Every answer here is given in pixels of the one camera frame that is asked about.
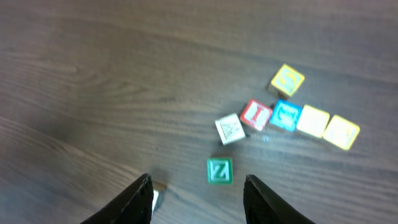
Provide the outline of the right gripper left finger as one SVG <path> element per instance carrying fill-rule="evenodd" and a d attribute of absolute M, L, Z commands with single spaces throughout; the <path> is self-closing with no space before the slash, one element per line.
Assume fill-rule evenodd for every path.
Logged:
<path fill-rule="evenodd" d="M 148 173 L 142 174 L 81 224 L 149 224 L 153 198 L 152 177 Z"/>

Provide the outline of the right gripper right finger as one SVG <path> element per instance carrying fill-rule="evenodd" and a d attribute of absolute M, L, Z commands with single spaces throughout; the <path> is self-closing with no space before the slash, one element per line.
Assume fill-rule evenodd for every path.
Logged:
<path fill-rule="evenodd" d="M 247 224 L 314 224 L 253 174 L 244 183 Z"/>

